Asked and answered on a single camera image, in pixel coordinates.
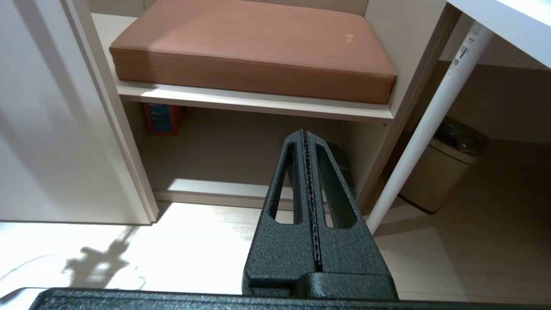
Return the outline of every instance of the cushion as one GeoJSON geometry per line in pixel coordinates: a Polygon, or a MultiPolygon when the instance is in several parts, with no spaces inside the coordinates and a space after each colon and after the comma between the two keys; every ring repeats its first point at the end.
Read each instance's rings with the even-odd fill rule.
{"type": "Polygon", "coordinates": [[[363,17],[159,0],[109,48],[119,79],[386,104],[396,71],[363,17]]]}

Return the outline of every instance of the trash can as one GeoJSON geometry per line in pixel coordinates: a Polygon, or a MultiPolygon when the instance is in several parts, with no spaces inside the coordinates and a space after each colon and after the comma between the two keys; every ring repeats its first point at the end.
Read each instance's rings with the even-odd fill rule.
{"type": "Polygon", "coordinates": [[[398,196],[434,214],[487,145],[482,133],[446,117],[398,196]]]}

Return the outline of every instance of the wooden floor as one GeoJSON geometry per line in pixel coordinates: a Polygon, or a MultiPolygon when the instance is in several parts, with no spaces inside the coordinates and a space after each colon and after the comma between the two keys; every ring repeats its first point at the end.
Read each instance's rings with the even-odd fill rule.
{"type": "MultiPolygon", "coordinates": [[[[548,151],[493,142],[433,216],[397,200],[375,240],[400,298],[551,304],[548,151]]],[[[161,206],[150,227],[0,223],[0,308],[41,291],[23,287],[240,294],[261,210],[161,206]]]]}

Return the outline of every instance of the cabinet door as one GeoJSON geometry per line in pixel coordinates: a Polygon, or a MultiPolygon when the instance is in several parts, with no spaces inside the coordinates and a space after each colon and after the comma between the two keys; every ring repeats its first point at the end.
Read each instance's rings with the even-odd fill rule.
{"type": "Polygon", "coordinates": [[[0,2],[0,221],[150,224],[151,188],[74,2],[0,2]]]}

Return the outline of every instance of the white table leg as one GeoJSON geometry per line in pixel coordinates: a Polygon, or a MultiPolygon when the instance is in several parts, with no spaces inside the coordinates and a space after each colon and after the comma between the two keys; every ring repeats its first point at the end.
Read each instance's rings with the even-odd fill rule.
{"type": "Polygon", "coordinates": [[[473,23],[366,221],[371,233],[377,230],[493,35],[488,28],[473,23]]]}

